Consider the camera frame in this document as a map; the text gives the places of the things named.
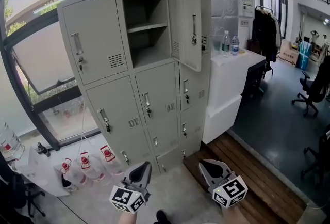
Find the locker handle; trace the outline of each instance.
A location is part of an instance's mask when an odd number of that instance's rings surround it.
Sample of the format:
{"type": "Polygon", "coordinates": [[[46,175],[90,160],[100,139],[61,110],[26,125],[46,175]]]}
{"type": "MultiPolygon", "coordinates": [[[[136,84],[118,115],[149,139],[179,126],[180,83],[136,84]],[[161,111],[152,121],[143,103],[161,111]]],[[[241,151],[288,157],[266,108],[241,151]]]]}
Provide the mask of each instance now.
{"type": "Polygon", "coordinates": [[[122,151],[122,152],[120,152],[120,153],[124,156],[125,161],[126,161],[127,164],[129,165],[129,159],[128,159],[128,156],[127,156],[126,152],[125,152],[125,151],[122,151]]]}
{"type": "Polygon", "coordinates": [[[184,80],[184,94],[188,92],[188,79],[184,80]]]}
{"type": "Polygon", "coordinates": [[[101,118],[103,119],[104,122],[106,122],[106,123],[109,122],[109,119],[108,119],[107,115],[105,114],[105,111],[104,111],[103,108],[99,109],[97,112],[100,114],[100,116],[101,116],[101,118]]]}
{"type": "Polygon", "coordinates": [[[158,146],[158,139],[157,139],[157,137],[155,137],[153,140],[154,140],[155,146],[157,147],[158,146]]]}
{"type": "Polygon", "coordinates": [[[83,54],[84,51],[83,51],[83,48],[81,47],[79,32],[76,32],[74,34],[71,34],[71,37],[73,37],[74,44],[76,46],[76,55],[83,54]]]}
{"type": "Polygon", "coordinates": [[[150,106],[149,94],[144,93],[142,96],[144,97],[145,100],[145,107],[149,107],[150,106]]]}
{"type": "Polygon", "coordinates": [[[192,15],[192,40],[191,44],[196,45],[197,44],[197,38],[196,38],[196,15],[192,15]]]}

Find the red cap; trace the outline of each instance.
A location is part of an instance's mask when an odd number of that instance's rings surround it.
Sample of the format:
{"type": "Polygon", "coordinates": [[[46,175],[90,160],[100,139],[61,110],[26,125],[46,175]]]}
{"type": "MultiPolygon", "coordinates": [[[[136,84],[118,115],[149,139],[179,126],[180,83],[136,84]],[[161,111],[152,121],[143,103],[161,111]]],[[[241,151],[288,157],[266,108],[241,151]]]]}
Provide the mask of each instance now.
{"type": "Polygon", "coordinates": [[[106,157],[110,157],[110,156],[111,156],[111,152],[110,152],[109,150],[105,150],[105,151],[104,151],[104,155],[105,155],[106,157]]]}

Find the black office chair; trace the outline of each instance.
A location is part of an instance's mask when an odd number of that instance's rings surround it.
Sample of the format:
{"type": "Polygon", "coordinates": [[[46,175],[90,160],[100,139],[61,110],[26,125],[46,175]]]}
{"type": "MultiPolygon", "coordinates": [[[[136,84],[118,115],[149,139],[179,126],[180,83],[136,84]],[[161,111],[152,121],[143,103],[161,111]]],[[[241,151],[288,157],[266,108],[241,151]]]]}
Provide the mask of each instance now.
{"type": "Polygon", "coordinates": [[[326,127],[326,132],[319,139],[319,152],[316,152],[310,147],[304,149],[304,154],[308,151],[312,153],[315,157],[315,162],[309,166],[306,170],[301,172],[301,178],[305,176],[306,173],[312,171],[315,168],[319,168],[318,174],[320,176],[320,182],[315,185],[315,189],[319,188],[323,184],[324,171],[330,170],[330,125],[326,127]]]}
{"type": "Polygon", "coordinates": [[[303,90],[308,94],[308,97],[305,97],[299,93],[297,95],[298,99],[292,100],[291,103],[293,105],[295,102],[306,103],[306,110],[303,114],[304,117],[307,116],[309,106],[315,110],[314,117],[316,117],[319,111],[313,105],[313,102],[321,102],[325,97],[327,86],[330,83],[330,56],[326,56],[324,58],[324,61],[321,63],[318,74],[314,81],[307,80],[310,79],[309,75],[305,71],[302,72],[305,78],[300,78],[300,83],[303,86],[303,90]]]}
{"type": "Polygon", "coordinates": [[[6,160],[0,154],[0,176],[5,181],[1,181],[0,183],[0,200],[6,210],[1,212],[2,216],[7,215],[8,218],[11,218],[12,221],[8,221],[9,223],[25,223],[19,222],[23,216],[16,215],[14,213],[9,214],[11,208],[21,209],[27,204],[28,214],[31,218],[33,218],[33,214],[31,213],[31,205],[33,205],[42,216],[46,216],[44,212],[35,204],[34,198],[39,195],[45,196],[43,191],[38,191],[35,194],[32,194],[33,188],[36,186],[34,183],[25,184],[23,177],[14,172],[8,166],[6,160]]]}

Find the black shoe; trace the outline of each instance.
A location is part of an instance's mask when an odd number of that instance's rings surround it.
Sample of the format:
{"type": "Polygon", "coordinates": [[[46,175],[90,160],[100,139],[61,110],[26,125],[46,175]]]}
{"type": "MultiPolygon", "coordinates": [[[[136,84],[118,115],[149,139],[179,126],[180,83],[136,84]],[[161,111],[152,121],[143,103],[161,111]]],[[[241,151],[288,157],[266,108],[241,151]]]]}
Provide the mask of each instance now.
{"type": "Polygon", "coordinates": [[[156,218],[157,218],[159,223],[167,223],[168,222],[166,214],[163,210],[158,210],[157,211],[156,218]]]}

